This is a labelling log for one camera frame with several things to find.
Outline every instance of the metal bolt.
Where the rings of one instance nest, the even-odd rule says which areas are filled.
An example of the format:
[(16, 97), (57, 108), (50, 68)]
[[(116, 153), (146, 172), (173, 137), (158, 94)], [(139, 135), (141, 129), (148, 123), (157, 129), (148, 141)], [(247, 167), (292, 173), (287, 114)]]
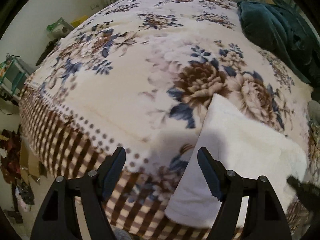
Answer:
[(266, 176), (260, 176), (261, 181), (263, 182), (267, 182), (268, 178)]
[(94, 177), (97, 175), (97, 171), (96, 170), (91, 170), (88, 172), (89, 177)]
[(56, 177), (56, 182), (62, 182), (64, 180), (63, 176)]
[(234, 176), (236, 175), (236, 173), (235, 173), (233, 170), (228, 170), (228, 171), (227, 171), (227, 175), (228, 175), (229, 177), (234, 177)]

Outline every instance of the teal blanket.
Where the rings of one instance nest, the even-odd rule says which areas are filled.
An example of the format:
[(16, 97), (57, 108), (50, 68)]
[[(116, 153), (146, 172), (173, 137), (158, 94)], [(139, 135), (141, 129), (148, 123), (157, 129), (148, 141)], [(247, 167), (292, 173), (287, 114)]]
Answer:
[(281, 0), (277, 5), (239, 1), (244, 35), (278, 56), (305, 83), (320, 86), (319, 44), (303, 17)]

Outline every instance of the white wall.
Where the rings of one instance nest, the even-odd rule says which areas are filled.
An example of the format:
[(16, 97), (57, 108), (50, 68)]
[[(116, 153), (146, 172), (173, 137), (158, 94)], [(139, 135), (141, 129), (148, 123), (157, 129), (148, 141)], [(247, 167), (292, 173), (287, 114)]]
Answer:
[(91, 16), (100, 10), (91, 10), (93, 3), (102, 9), (101, 0), (29, 0), (0, 40), (0, 62), (10, 53), (20, 56), (36, 69), (35, 64), (50, 41), (46, 36), (47, 25), (60, 17), (71, 22), (85, 14)]

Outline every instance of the white cloth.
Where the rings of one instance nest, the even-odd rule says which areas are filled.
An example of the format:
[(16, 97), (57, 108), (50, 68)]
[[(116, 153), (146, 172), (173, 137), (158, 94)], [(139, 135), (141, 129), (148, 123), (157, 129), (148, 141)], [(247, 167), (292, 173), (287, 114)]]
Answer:
[[(215, 160), (240, 176), (268, 177), (284, 211), (294, 197), (286, 184), (289, 175), (303, 179), (306, 154), (299, 145), (272, 128), (247, 119), (226, 98), (215, 94), (190, 162), (165, 209), (166, 216), (183, 225), (212, 227), (221, 203), (211, 195), (197, 162), (206, 147)], [(242, 201), (238, 226), (244, 225), (248, 198)]]

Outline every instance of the bedspread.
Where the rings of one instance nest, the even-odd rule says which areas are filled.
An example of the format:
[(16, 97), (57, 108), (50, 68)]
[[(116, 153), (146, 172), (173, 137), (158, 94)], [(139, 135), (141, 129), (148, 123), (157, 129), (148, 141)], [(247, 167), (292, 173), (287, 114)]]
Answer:
[(311, 88), (249, 42), (229, 0), (119, 0), (61, 39), (27, 80), (24, 134), (54, 176), (83, 176), (117, 146), (111, 225), (145, 239), (202, 239), (164, 209), (188, 164), (212, 95), (308, 152)]

